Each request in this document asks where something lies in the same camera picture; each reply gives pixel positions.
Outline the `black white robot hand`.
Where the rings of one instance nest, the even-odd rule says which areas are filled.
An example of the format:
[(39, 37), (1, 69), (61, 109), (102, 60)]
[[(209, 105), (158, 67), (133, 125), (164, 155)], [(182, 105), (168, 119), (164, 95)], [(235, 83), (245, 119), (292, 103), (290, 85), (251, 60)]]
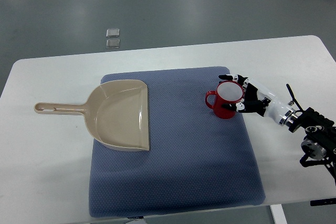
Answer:
[(282, 102), (274, 92), (261, 83), (239, 74), (220, 75), (221, 80), (238, 83), (243, 89), (243, 98), (233, 104), (224, 103), (222, 108), (239, 113), (257, 113), (260, 116), (271, 118), (278, 125), (289, 126), (297, 119), (296, 110)]

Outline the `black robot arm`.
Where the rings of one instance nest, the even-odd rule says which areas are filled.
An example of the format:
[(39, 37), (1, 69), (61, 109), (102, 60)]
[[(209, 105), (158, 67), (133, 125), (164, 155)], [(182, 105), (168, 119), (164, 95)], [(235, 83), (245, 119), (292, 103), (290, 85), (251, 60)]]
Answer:
[(335, 125), (334, 122), (324, 117), (313, 108), (304, 110), (298, 103), (289, 84), (286, 85), (291, 101), (289, 106), (295, 104), (298, 108), (290, 109), (283, 116), (281, 125), (288, 127), (294, 133), (303, 128), (305, 137), (301, 143), (304, 152), (300, 159), (303, 167), (323, 165), (335, 178)]

